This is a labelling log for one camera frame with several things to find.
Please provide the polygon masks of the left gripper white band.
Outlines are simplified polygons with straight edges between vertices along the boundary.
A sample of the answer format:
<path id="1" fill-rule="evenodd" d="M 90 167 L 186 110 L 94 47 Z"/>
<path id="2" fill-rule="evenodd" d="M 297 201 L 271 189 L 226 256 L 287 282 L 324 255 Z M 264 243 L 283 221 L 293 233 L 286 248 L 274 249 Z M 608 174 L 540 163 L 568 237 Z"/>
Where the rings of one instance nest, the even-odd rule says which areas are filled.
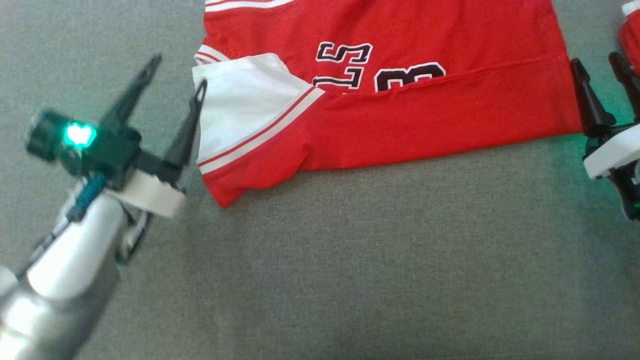
<path id="1" fill-rule="evenodd" d="M 99 121 L 93 141 L 93 172 L 106 178 L 105 191 L 122 203 L 164 218 L 176 217 L 185 207 L 186 194 L 178 180 L 190 163 L 208 80 L 202 79 L 189 100 L 189 112 L 162 157 L 141 148 L 141 136 L 125 128 L 138 101 L 151 84 L 162 55 L 155 54 L 134 76 Z"/>

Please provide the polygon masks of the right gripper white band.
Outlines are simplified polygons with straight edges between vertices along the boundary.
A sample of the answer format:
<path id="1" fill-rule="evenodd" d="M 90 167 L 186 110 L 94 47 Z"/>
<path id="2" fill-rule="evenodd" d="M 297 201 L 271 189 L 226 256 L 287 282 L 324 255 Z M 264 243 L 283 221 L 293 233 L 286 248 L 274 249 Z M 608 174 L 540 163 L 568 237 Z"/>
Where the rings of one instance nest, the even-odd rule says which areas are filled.
<path id="1" fill-rule="evenodd" d="M 631 64 L 618 51 L 608 55 L 615 79 L 624 87 L 634 112 L 634 122 L 640 121 L 640 82 Z M 574 87 L 578 102 L 582 132 L 585 136 L 605 135 L 617 124 L 615 117 L 605 110 L 591 86 L 591 78 L 582 61 L 571 60 Z M 640 125 L 631 126 L 611 137 L 584 160 L 590 179 L 608 177 L 613 170 L 628 166 L 640 159 Z"/>

